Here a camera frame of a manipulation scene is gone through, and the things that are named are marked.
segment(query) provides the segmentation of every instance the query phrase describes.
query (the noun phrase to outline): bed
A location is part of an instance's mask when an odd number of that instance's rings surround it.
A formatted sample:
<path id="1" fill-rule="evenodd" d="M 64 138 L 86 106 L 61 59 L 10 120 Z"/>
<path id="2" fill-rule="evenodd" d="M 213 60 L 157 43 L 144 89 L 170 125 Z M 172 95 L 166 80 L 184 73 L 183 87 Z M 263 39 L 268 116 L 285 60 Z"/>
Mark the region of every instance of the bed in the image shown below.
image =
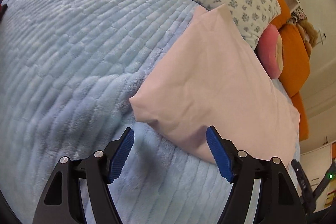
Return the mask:
<path id="1" fill-rule="evenodd" d="M 135 143 L 110 185 L 124 223 L 216 223 L 231 185 L 147 124 L 128 102 L 188 26 L 192 0 L 5 0 L 0 24 L 0 188 L 32 222 L 56 162 L 87 157 L 125 128 Z M 291 102 L 278 80 L 274 85 Z M 296 142 L 295 159 L 300 148 Z M 290 175 L 295 181 L 294 171 Z M 246 224 L 252 223 L 256 180 Z M 86 185 L 86 218 L 95 223 Z"/>

